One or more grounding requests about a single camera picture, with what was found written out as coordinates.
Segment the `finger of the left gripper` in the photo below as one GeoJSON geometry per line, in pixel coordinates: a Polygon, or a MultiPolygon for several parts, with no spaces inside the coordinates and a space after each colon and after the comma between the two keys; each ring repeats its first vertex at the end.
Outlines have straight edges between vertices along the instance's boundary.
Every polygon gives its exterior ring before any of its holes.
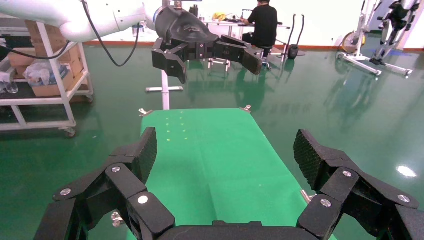
{"type": "Polygon", "coordinates": [[[180,83],[184,85],[187,81],[185,65],[187,49],[186,43],[172,45],[159,37],[151,51],[152,65],[154,68],[164,71],[169,77],[178,78],[180,83]]]}
{"type": "Polygon", "coordinates": [[[262,59],[252,45],[227,35],[222,35],[214,43],[214,57],[240,63],[254,75],[259,75],[262,70],[262,59]]]}

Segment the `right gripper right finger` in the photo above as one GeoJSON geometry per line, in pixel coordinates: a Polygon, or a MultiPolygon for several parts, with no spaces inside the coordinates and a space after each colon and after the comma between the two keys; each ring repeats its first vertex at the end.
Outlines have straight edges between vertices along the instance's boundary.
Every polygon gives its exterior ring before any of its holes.
{"type": "Polygon", "coordinates": [[[365,173],[345,152],[319,144],[308,130],[297,132],[293,153],[315,192],[298,228],[327,240],[348,215],[377,240],[423,239],[424,213],[411,195],[365,173]]]}

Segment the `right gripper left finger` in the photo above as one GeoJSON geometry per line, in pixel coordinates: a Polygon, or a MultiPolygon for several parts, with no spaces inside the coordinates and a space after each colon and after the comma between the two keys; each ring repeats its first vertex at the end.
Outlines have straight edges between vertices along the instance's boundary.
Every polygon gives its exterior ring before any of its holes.
{"type": "Polygon", "coordinates": [[[116,211],[138,240],[157,240],[175,217],[147,188],[158,152],[157,132],[116,148],[98,169],[53,194],[36,231],[37,240],[85,240],[108,213],[116,211]]]}

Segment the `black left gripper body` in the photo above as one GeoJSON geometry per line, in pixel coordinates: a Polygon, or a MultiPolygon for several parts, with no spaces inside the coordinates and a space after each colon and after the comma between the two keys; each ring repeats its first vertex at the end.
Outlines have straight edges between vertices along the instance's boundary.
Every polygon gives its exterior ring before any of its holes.
{"type": "Polygon", "coordinates": [[[163,7],[155,14],[154,26],[163,40],[160,49],[172,52],[183,62],[215,56],[214,47],[220,37],[186,10],[163,7]]]}

